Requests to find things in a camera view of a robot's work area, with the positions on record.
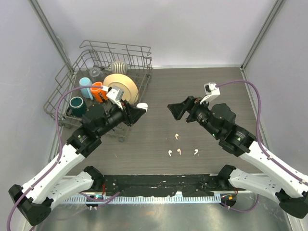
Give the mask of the white earbud charging case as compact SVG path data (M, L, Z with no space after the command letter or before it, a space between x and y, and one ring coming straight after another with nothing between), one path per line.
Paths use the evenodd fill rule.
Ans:
M136 107L140 108L140 109L144 109L146 112L148 110L148 104L147 103L138 103L136 105Z

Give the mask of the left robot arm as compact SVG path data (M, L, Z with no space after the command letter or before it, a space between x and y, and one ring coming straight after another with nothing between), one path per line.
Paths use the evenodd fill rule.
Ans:
M56 157L33 179L9 189L10 197L29 224L40 224L61 202L77 193L99 191L103 175L93 166L69 180L60 180L100 146L104 134L121 123L135 124L147 109L146 103L133 106L126 101L119 106L113 105L108 111L102 104L90 106L82 117L81 126L67 139Z

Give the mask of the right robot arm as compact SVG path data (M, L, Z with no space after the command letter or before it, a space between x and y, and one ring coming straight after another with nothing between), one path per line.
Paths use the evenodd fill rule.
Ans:
M217 178L218 186L228 190L232 186L253 191L279 204L286 213L304 218L308 213L308 177L279 159L251 132L235 123L236 114L225 104L208 107L199 98L189 96L181 103L169 104L175 120L188 112L186 122L198 122L222 149L254 165L267 175L261 179L240 169L225 165Z

